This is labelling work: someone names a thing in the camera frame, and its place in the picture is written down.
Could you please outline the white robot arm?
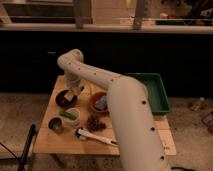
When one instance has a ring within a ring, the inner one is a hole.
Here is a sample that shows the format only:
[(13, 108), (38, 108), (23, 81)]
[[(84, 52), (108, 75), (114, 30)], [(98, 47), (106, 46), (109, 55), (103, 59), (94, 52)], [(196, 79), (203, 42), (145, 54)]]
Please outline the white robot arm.
[(117, 140), (123, 171), (171, 171), (164, 152), (145, 85), (137, 79), (83, 63), (73, 49), (58, 60), (68, 84), (86, 79), (107, 90), (107, 106)]

